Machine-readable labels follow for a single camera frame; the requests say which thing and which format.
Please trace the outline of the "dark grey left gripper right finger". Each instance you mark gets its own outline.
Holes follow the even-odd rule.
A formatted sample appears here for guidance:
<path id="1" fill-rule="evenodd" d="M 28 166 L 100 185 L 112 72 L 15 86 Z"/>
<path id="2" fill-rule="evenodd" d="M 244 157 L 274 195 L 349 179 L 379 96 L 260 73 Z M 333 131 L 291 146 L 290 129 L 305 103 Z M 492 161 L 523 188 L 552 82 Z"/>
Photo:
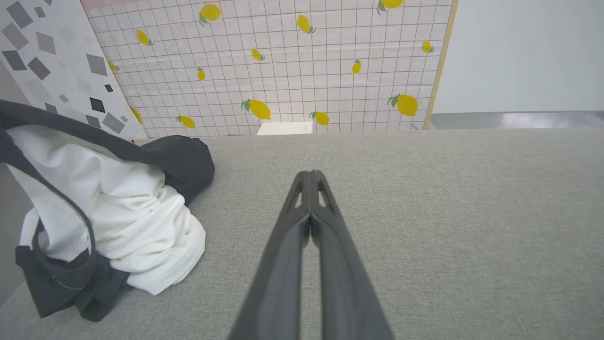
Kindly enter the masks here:
<path id="1" fill-rule="evenodd" d="M 310 173 L 310 234 L 319 248 L 323 339 L 394 339 L 334 194 L 319 170 Z"/>

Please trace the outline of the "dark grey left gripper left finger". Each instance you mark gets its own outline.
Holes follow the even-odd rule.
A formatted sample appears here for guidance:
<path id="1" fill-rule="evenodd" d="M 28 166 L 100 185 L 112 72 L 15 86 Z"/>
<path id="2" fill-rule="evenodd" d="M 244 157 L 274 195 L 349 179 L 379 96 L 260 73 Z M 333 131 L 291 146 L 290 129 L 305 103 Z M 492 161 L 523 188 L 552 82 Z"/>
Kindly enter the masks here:
<path id="1" fill-rule="evenodd" d="M 299 172 L 270 233 L 230 340 L 300 338 L 302 250 L 310 237 L 310 172 Z"/>

